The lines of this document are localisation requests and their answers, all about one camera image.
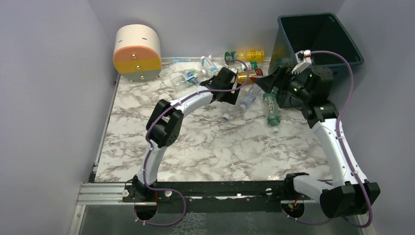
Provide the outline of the large clear bottle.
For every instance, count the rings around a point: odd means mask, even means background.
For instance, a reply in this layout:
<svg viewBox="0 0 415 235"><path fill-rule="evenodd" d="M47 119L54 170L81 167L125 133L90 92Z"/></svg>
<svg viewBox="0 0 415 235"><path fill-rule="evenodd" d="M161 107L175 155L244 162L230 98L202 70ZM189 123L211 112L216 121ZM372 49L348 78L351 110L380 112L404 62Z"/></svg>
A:
<svg viewBox="0 0 415 235"><path fill-rule="evenodd" d="M240 112L240 100L241 95L238 96L235 104L224 103L224 108L222 110L222 118L225 121L234 119Z"/></svg>

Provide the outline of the clear bottle purple-blue label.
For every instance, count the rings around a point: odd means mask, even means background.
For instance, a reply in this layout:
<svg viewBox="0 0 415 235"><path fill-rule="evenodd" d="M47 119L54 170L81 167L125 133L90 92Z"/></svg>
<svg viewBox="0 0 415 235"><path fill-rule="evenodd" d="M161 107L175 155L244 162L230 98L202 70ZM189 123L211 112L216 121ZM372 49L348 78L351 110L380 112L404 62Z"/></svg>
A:
<svg viewBox="0 0 415 235"><path fill-rule="evenodd" d="M262 89L258 85L252 85L241 99L239 107L242 110L247 110L256 100L256 98L260 95L261 91Z"/></svg>

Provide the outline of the crushed clear bottle blue-green label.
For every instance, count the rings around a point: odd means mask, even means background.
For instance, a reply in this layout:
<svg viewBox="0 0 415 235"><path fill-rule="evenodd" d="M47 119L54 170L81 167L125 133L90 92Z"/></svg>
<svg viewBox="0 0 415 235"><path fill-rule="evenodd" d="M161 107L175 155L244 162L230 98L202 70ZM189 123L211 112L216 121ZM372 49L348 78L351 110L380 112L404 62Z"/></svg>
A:
<svg viewBox="0 0 415 235"><path fill-rule="evenodd" d="M177 89L187 88L199 83L198 79L206 74L205 70L189 70L171 79L173 87Z"/></svg>

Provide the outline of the green tea bottle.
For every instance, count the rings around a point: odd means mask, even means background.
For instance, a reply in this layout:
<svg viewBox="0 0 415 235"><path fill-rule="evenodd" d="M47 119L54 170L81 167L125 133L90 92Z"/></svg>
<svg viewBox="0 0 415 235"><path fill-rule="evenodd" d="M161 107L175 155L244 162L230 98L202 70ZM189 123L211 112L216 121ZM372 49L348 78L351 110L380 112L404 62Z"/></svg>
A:
<svg viewBox="0 0 415 235"><path fill-rule="evenodd" d="M273 92L264 93L262 96L266 111L267 125L271 128L274 133L279 132L279 125L281 122L280 114L278 110L276 96Z"/></svg>

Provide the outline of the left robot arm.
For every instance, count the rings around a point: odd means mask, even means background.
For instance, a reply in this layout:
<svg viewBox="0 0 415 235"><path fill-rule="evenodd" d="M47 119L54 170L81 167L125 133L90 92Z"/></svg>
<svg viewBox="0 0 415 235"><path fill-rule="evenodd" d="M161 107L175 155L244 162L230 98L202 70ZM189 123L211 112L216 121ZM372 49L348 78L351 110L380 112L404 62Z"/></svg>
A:
<svg viewBox="0 0 415 235"><path fill-rule="evenodd" d="M200 83L193 93L173 101L157 102L146 125L148 149L139 172L132 179L132 187L140 198L148 200L154 195L163 156L177 140L187 115L215 101L236 103L241 86L236 75L237 69L223 67L217 75Z"/></svg>

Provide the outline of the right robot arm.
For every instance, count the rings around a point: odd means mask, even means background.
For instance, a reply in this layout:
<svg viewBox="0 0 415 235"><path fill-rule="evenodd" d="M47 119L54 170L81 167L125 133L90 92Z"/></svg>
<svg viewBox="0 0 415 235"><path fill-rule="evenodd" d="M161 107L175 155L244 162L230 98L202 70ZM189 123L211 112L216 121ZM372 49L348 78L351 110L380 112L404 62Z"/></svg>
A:
<svg viewBox="0 0 415 235"><path fill-rule="evenodd" d="M325 66L313 66L300 74L280 66L255 83L266 93L277 90L302 103L302 115L322 145L331 170L332 185L307 173L288 174L285 193L315 200L328 218L371 213L380 187L367 179L348 146L339 112L328 99L333 81L332 71Z"/></svg>

